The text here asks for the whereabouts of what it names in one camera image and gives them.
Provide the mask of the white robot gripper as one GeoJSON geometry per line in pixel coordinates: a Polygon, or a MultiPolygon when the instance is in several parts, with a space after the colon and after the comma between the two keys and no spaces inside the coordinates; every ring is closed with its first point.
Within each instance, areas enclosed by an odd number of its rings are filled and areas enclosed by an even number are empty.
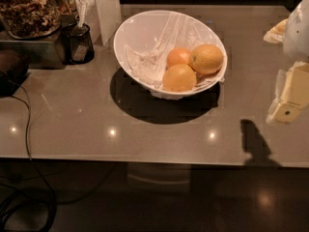
{"type": "Polygon", "coordinates": [[[302,0],[288,19],[283,19],[264,35],[270,44],[283,42],[283,51],[296,61],[276,77],[275,98],[268,110],[269,124],[293,122],[309,105],[309,0],[302,0]]]}

